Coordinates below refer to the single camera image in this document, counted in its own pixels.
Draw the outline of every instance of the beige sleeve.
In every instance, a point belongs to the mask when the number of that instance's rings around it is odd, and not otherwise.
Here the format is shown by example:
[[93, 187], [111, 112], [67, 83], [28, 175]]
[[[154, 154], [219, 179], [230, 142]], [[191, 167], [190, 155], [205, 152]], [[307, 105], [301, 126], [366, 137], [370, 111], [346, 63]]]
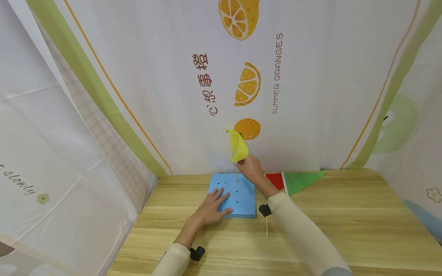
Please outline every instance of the beige sleeve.
[[182, 276], [190, 258], [191, 252], [185, 246], [172, 243], [156, 265], [152, 276]]
[[314, 276], [321, 276], [331, 268], [351, 271], [330, 240], [290, 197], [278, 193], [270, 197], [267, 203], [276, 222], [286, 231], [295, 250]]

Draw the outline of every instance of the triangular flag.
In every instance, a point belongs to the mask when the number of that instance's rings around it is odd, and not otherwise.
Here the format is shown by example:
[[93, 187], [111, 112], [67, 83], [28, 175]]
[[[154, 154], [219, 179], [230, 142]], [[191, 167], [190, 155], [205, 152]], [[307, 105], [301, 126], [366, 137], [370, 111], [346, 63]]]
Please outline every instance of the triangular flag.
[[278, 190], [282, 190], [284, 188], [284, 182], [282, 181], [281, 174], [266, 174], [266, 177], [272, 182], [273, 186], [275, 186]]
[[232, 149], [230, 161], [238, 162], [245, 159], [248, 155], [248, 147], [241, 134], [233, 129], [228, 129], [227, 133], [230, 136], [230, 147]]
[[320, 179], [325, 172], [326, 170], [321, 170], [319, 172], [284, 172], [284, 179], [287, 185], [287, 194], [291, 197], [292, 195], [302, 191], [313, 184], [316, 180]]

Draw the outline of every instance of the yellow flag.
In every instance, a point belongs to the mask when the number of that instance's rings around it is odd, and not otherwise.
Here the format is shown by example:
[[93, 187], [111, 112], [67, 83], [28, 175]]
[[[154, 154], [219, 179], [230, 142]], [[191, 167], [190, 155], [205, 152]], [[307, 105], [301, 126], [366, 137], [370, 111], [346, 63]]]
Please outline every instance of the yellow flag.
[[229, 129], [227, 133], [230, 136], [230, 147], [232, 149], [232, 158], [230, 161], [238, 162], [246, 158], [248, 155], [248, 147], [241, 134], [233, 129]]

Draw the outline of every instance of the orange stripe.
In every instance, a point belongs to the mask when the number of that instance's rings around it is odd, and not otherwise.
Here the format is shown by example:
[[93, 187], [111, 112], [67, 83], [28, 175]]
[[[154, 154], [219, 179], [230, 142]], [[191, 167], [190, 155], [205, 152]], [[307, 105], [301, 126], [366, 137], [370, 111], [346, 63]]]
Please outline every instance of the orange stripe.
[[89, 49], [92, 51], [92, 54], [94, 55], [95, 59], [97, 60], [98, 64], [100, 65], [101, 70], [103, 71], [104, 75], [106, 76], [107, 80], [109, 81], [110, 85], [112, 86], [112, 88], [114, 89], [115, 93], [117, 94], [118, 98], [120, 99], [121, 103], [124, 105], [124, 107], [126, 108], [127, 112], [129, 112], [130, 116], [132, 117], [132, 119], [134, 120], [134, 122], [137, 124], [137, 126], [140, 128], [141, 132], [143, 132], [144, 136], [147, 138], [147, 140], [149, 141], [149, 143], [152, 145], [152, 147], [155, 149], [155, 151], [157, 152], [157, 154], [160, 156], [161, 160], [163, 160], [163, 162], [166, 164], [167, 168], [169, 169], [170, 173], [173, 175], [172, 173], [172, 169], [170, 168], [169, 164], [166, 162], [166, 160], [164, 159], [164, 157], [161, 155], [161, 153], [158, 151], [158, 149], [155, 147], [155, 145], [153, 144], [152, 140], [150, 140], [149, 136], [147, 135], [146, 131], [144, 131], [143, 127], [141, 126], [141, 124], [138, 122], [137, 118], [135, 117], [135, 115], [132, 113], [132, 111], [130, 110], [130, 108], [127, 106], [126, 102], [124, 101], [123, 97], [120, 95], [120, 93], [118, 92], [117, 88], [115, 87], [114, 83], [112, 82], [112, 80], [110, 79], [109, 75], [107, 74], [106, 70], [103, 67], [103, 64], [101, 64], [100, 59], [98, 58], [94, 48], [92, 47], [91, 43], [89, 42], [89, 39], [87, 38], [86, 34], [83, 31], [83, 28], [81, 27], [80, 23], [77, 20], [77, 17], [75, 16], [74, 12], [71, 9], [71, 6], [69, 6], [69, 3], [67, 2], [67, 0], [63, 0], [66, 7], [68, 8], [69, 12], [72, 15], [72, 18], [74, 18], [75, 23], [77, 24], [78, 29], [80, 30], [81, 34], [83, 35], [84, 39], [86, 40], [86, 43], [89, 46]]
[[410, 30], [411, 30], [411, 28], [412, 28], [412, 26], [413, 26], [413, 24], [414, 24], [414, 21], [415, 21], [415, 19], [416, 19], [417, 13], [418, 13], [418, 11], [419, 11], [420, 1], [421, 1], [421, 0], [417, 0], [417, 2], [416, 2], [416, 7], [415, 7], [415, 11], [414, 11], [414, 14], [413, 14], [412, 20], [411, 20], [411, 22], [410, 22], [410, 25], [408, 26], [408, 29], [407, 29], [407, 32], [406, 32], [405, 35], [404, 35], [404, 38], [402, 38], [402, 41], [399, 43], [399, 46], [398, 46], [397, 49], [396, 49], [396, 53], [394, 54], [393, 61], [391, 62], [390, 69], [388, 70], [387, 77], [385, 78], [384, 85], [382, 86], [382, 90], [381, 90], [381, 93], [379, 94], [379, 97], [377, 98], [376, 104], [374, 105], [373, 110], [371, 111], [371, 114], [370, 114], [370, 116], [368, 117], [368, 120], [367, 120], [367, 122], [365, 123], [365, 126], [364, 126], [364, 128], [362, 129], [362, 131], [361, 131], [361, 134], [359, 134], [358, 139], [356, 140], [356, 142], [355, 142], [355, 144], [353, 145], [353, 147], [352, 147], [350, 153], [348, 154], [347, 159], [346, 159], [345, 162], [342, 164], [341, 169], [344, 168], [345, 164], [347, 164], [348, 160], [350, 160], [351, 155], [353, 154], [353, 152], [354, 152], [354, 150], [356, 149], [356, 147], [357, 147], [359, 141], [361, 140], [362, 136], [364, 135], [364, 132], [367, 130], [367, 127], [368, 127], [368, 125], [370, 124], [371, 118], [373, 117], [374, 112], [376, 111], [376, 108], [377, 108], [377, 106], [378, 106], [378, 104], [379, 104], [379, 102], [380, 102], [380, 100], [381, 100], [382, 94], [384, 93], [384, 89], [385, 89], [385, 86], [386, 86], [386, 84], [387, 84], [387, 80], [388, 80], [389, 77], [390, 77], [390, 73], [391, 73], [391, 70], [392, 70], [392, 68], [393, 68], [393, 64], [394, 64], [394, 61], [395, 61], [395, 59], [396, 59], [396, 57], [397, 57], [397, 54], [399, 53], [399, 49], [401, 48], [402, 44], [403, 44], [404, 41], [405, 41], [405, 38], [406, 38], [406, 37], [408, 36], [408, 34], [410, 33]]

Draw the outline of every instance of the orange slice illustration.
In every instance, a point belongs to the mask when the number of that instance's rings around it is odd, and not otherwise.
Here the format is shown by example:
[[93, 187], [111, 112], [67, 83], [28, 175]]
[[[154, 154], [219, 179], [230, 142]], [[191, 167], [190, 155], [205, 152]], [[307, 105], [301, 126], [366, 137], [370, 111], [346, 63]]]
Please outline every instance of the orange slice illustration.
[[251, 36], [259, 15], [259, 0], [219, 0], [222, 24], [238, 40]]
[[238, 87], [235, 94], [235, 106], [248, 105], [256, 98], [261, 87], [261, 75], [255, 66], [245, 63]]

